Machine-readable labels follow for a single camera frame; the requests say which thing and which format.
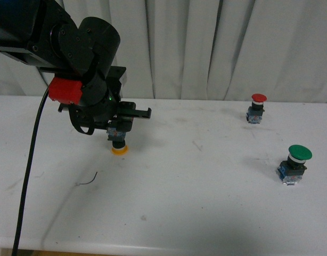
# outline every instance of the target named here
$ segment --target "curtain fold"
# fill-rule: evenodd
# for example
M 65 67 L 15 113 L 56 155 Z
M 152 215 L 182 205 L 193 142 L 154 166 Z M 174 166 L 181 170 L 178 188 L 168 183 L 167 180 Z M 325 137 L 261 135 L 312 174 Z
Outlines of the curtain fold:
M 207 100 L 207 79 L 219 0 L 191 0 L 187 23 L 181 99 Z
M 327 0 L 57 2 L 78 26 L 94 16 L 117 29 L 125 98 L 327 102 Z M 44 84 L 0 54 L 0 94 L 42 95 Z
M 207 96 L 224 100 L 251 17 L 255 0 L 224 0 L 210 63 Z
M 146 1 L 153 93 L 180 99 L 190 0 Z
M 225 100 L 327 102 L 327 1 L 255 1 Z

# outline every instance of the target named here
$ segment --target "green push button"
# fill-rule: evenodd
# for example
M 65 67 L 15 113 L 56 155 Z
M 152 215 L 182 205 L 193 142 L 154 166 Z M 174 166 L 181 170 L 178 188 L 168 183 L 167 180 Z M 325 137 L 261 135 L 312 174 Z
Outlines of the green push button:
M 304 146 L 292 145 L 289 147 L 289 153 L 296 159 L 301 161 L 309 160 L 313 157 L 312 152 Z

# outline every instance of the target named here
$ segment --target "red push button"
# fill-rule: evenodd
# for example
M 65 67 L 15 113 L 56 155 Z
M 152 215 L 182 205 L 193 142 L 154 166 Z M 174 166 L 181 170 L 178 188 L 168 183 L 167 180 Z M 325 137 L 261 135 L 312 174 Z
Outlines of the red push button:
M 256 94 L 252 95 L 251 97 L 255 102 L 259 102 L 259 103 L 263 103 L 264 101 L 267 100 L 265 95 L 259 94 L 259 93 L 256 93 Z
M 48 87 L 48 96 L 63 104 L 78 104 L 82 96 L 82 82 L 54 77 Z

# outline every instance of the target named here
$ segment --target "thin wire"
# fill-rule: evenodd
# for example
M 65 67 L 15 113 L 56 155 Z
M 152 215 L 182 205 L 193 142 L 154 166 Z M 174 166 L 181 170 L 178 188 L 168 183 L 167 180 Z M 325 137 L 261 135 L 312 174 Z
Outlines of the thin wire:
M 42 111 L 43 111 L 47 96 L 48 96 L 48 88 L 46 89 L 46 91 L 45 91 L 45 93 L 43 95 L 42 101 L 40 102 L 40 105 L 39 105 L 39 108 L 38 108 L 38 113 L 37 113 L 36 120 L 35 120 L 34 130 L 33 130 L 33 133 L 32 133 L 29 157 L 28 157 L 28 160 L 27 160 L 25 176 L 24 176 L 24 183 L 23 183 L 23 188 L 22 188 L 21 197 L 20 197 L 18 221 L 17 221 L 17 228 L 16 228 L 16 231 L 15 231 L 12 256 L 17 256 L 17 252 L 18 252 L 19 240 L 20 240 L 20 235 L 21 235 L 21 226 L 22 226 L 22 223 L 23 223 L 23 215 L 24 215 L 27 185 L 28 185 L 28 182 L 29 182 L 32 159 L 33 159 L 34 151 L 35 151 L 35 144 L 36 144 L 36 138 L 37 138 L 37 132 L 38 132 L 40 116 L 42 115 Z
M 95 180 L 96 175 L 97 175 L 97 172 L 95 173 L 95 176 L 94 176 L 94 178 L 93 178 L 92 181 L 89 181 L 88 183 L 80 183 L 79 185 L 87 185 L 87 184 L 90 184 L 91 182 L 93 182 Z

